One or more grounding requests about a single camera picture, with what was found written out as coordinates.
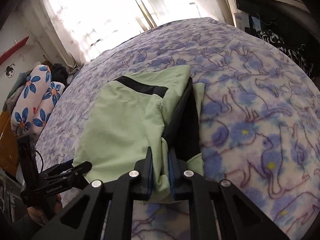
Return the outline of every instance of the black wire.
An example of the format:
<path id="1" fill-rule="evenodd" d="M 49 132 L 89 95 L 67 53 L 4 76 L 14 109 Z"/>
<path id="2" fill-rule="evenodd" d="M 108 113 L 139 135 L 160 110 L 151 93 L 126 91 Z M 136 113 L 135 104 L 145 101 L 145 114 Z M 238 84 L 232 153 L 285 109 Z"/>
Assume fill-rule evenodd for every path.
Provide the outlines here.
<path id="1" fill-rule="evenodd" d="M 40 156 L 40 158 L 41 158 L 41 161 L 42 161 L 41 172 L 42 172 L 42 171 L 43 171 L 43 159 L 42 159 L 42 156 L 41 156 L 40 152 L 38 152 L 37 150 L 35 150 L 35 151 L 36 151 L 36 153 L 39 154 L 39 156 Z"/>

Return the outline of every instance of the wall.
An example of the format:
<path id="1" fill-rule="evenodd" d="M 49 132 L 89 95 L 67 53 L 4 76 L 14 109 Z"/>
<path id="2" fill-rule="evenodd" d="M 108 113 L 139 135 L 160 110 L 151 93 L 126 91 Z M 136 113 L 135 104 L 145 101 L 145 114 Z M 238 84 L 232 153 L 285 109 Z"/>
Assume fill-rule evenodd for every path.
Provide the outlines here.
<path id="1" fill-rule="evenodd" d="M 0 111 L 2 111 L 2 106 L 19 73 L 31 69 L 37 61 L 45 61 L 44 51 L 34 41 L 30 32 L 22 23 L 19 13 L 13 11 L 0 30 L 0 55 L 10 49 L 15 44 L 15 40 L 21 41 L 27 36 L 29 36 L 29 39 L 25 46 L 0 65 Z M 11 64 L 15 64 L 15 66 L 11 66 L 14 69 L 14 75 L 8 78 L 6 68 Z"/>

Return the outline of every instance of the bedspread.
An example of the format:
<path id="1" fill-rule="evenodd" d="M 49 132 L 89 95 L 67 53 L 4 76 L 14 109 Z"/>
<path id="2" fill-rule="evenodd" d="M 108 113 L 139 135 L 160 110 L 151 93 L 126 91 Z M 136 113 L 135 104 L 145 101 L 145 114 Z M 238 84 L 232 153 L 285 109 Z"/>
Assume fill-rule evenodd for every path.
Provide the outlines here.
<path id="1" fill-rule="evenodd" d="M 230 179 L 292 240 L 301 239 L 320 208 L 320 92 L 278 49 L 211 18 L 154 28 L 84 66 L 36 145 L 44 168 L 73 158 L 103 85 L 176 65 L 190 65 L 193 82 L 206 84 L 205 176 Z M 63 193 L 63 203 L 77 192 Z M 189 239 L 187 203 L 135 203 L 132 238 Z"/>

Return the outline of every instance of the blue flower print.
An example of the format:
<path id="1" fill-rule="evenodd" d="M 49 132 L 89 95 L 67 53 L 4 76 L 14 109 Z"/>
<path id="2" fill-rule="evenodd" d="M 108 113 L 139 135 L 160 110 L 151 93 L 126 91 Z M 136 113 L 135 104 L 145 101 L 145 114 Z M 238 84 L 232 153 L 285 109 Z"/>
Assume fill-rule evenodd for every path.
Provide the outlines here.
<path id="1" fill-rule="evenodd" d="M 39 81 L 41 78 L 39 76 L 34 76 L 31 80 L 30 80 L 31 76 L 27 77 L 27 83 L 26 83 L 26 87 L 24 89 L 24 93 L 23 93 L 23 97 L 26 98 L 28 93 L 29 93 L 29 88 L 30 91 L 33 93 L 36 93 L 36 86 L 33 84 L 34 82 Z"/>
<path id="2" fill-rule="evenodd" d="M 38 127 L 45 127 L 45 125 L 47 124 L 49 118 L 50 118 L 51 113 L 47 114 L 47 116 L 45 115 L 45 111 L 41 108 L 40 109 L 40 118 L 35 118 L 33 119 L 33 123 L 38 126 Z"/>
<path id="3" fill-rule="evenodd" d="M 60 94 L 58 93 L 60 91 L 60 88 L 61 85 L 55 85 L 53 82 L 51 82 L 50 87 L 48 88 L 46 94 L 42 99 L 48 99 L 52 96 L 53 105 L 56 106 L 56 103 L 60 98 Z"/>
<path id="4" fill-rule="evenodd" d="M 45 82 L 47 83 L 49 79 L 51 80 L 51 70 L 48 66 L 42 66 L 39 68 L 40 71 L 46 71 L 47 73 L 45 74 Z"/>
<path id="5" fill-rule="evenodd" d="M 23 109 L 23 111 L 22 111 L 22 118 L 18 112 L 15 112 L 14 117 L 15 117 L 16 121 L 20 123 L 20 127 L 23 130 L 28 131 L 30 129 L 31 123 L 27 122 L 27 118 L 28 118 L 28 108 L 27 107 L 25 109 Z"/>

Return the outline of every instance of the silver rivet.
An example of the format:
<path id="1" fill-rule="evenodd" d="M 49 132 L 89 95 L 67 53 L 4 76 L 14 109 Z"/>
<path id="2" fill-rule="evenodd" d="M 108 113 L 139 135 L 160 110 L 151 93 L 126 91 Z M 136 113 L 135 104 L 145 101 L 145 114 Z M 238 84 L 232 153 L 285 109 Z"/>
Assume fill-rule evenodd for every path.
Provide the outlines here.
<path id="1" fill-rule="evenodd" d="M 186 171 L 184 171 L 183 175 L 186 177 L 192 177 L 194 175 L 194 173 L 193 173 L 193 171 L 186 170 Z"/>
<path id="2" fill-rule="evenodd" d="M 91 186 L 92 187 L 100 187 L 101 186 L 101 181 L 100 180 L 94 180 L 93 182 L 91 182 Z"/>
<path id="3" fill-rule="evenodd" d="M 139 171 L 130 171 L 129 176 L 132 178 L 138 177 L 139 176 Z"/>
<path id="4" fill-rule="evenodd" d="M 223 187 L 229 187 L 231 185 L 231 182 L 227 179 L 224 179 L 223 181 L 220 182 L 220 184 Z"/>

